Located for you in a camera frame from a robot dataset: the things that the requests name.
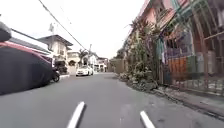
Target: curb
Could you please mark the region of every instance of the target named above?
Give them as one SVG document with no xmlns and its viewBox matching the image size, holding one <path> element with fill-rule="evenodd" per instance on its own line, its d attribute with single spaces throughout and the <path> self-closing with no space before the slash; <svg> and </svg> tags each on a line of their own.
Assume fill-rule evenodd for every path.
<svg viewBox="0 0 224 128">
<path fill-rule="evenodd" d="M 213 107 L 211 105 L 208 105 L 208 104 L 205 104 L 205 103 L 202 103 L 202 102 L 198 103 L 198 102 L 195 102 L 195 101 L 190 101 L 186 98 L 184 99 L 184 98 L 177 97 L 177 96 L 174 96 L 174 95 L 166 94 L 166 93 L 164 93 L 160 90 L 157 90 L 157 89 L 154 89 L 154 92 L 159 93 L 160 95 L 163 95 L 163 96 L 167 96 L 168 98 L 170 98 L 174 101 L 181 102 L 184 106 L 187 106 L 187 107 L 192 108 L 194 110 L 196 109 L 199 112 L 202 112 L 206 115 L 209 115 L 209 116 L 217 118 L 221 121 L 224 121 L 224 111 L 220 108 Z"/>
</svg>

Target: window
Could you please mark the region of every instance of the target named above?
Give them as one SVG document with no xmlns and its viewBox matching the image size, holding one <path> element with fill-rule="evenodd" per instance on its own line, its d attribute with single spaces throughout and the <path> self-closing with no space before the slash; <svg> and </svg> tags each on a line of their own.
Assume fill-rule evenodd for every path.
<svg viewBox="0 0 224 128">
<path fill-rule="evenodd" d="M 178 5 L 182 5 L 183 3 L 185 3 L 187 0 L 177 0 L 178 1 Z"/>
<path fill-rule="evenodd" d="M 162 17 L 163 17 L 163 13 L 166 11 L 164 5 L 163 5 L 163 1 L 159 0 L 155 3 L 155 17 L 156 20 L 159 21 Z"/>
<path fill-rule="evenodd" d="M 84 66 L 82 66 L 81 68 L 83 68 L 83 69 L 87 69 L 87 68 L 88 68 L 88 66 L 84 65 Z"/>
<path fill-rule="evenodd" d="M 186 0 L 171 0 L 173 8 L 176 10 L 180 7 L 180 4 L 182 4 Z"/>
<path fill-rule="evenodd" d="M 48 44 L 48 50 L 53 51 L 53 42 Z"/>
<path fill-rule="evenodd" d="M 61 42 L 58 42 L 58 54 L 65 55 L 65 45 Z"/>
<path fill-rule="evenodd" d="M 76 57 L 78 57 L 78 54 L 77 53 L 68 53 L 68 57 L 69 58 L 76 58 Z"/>
</svg>

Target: utility pole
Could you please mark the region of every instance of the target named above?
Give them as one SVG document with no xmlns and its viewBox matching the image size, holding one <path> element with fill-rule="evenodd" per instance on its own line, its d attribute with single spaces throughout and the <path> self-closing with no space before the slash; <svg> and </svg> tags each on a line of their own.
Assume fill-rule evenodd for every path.
<svg viewBox="0 0 224 128">
<path fill-rule="evenodd" d="M 52 37 L 51 37 L 51 43 L 48 44 L 48 50 L 53 52 L 52 67 L 55 66 L 55 61 L 56 61 L 56 58 L 54 56 L 54 51 L 52 49 L 52 46 L 53 46 L 53 43 L 54 43 L 54 30 L 55 30 L 55 26 L 54 26 L 53 23 L 51 23 L 50 26 L 49 26 L 49 31 L 51 32 Z"/>
<path fill-rule="evenodd" d="M 90 46 L 89 46 L 88 62 L 90 62 L 89 58 L 90 58 L 90 54 L 91 54 L 91 48 L 92 48 L 92 44 L 90 44 Z"/>
</svg>

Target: sky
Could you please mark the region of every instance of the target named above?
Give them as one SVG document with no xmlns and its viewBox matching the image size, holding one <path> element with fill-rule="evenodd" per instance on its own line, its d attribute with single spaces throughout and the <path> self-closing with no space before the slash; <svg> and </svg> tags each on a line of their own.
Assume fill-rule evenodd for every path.
<svg viewBox="0 0 224 128">
<path fill-rule="evenodd" d="M 100 57 L 111 58 L 122 47 L 130 24 L 144 0 L 41 0 L 60 23 L 86 48 Z M 38 0 L 0 0 L 0 20 L 9 27 L 40 38 L 51 35 L 49 26 L 78 51 L 81 47 L 49 15 Z"/>
</svg>

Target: street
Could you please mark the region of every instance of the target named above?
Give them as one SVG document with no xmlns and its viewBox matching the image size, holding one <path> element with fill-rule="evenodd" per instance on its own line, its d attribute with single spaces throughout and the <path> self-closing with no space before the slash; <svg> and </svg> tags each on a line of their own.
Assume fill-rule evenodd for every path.
<svg viewBox="0 0 224 128">
<path fill-rule="evenodd" d="M 165 98 L 137 92 L 104 73 L 0 97 L 1 128 L 66 128 L 80 101 L 80 128 L 143 128 L 145 110 L 156 128 L 223 128 L 224 122 Z"/>
</svg>

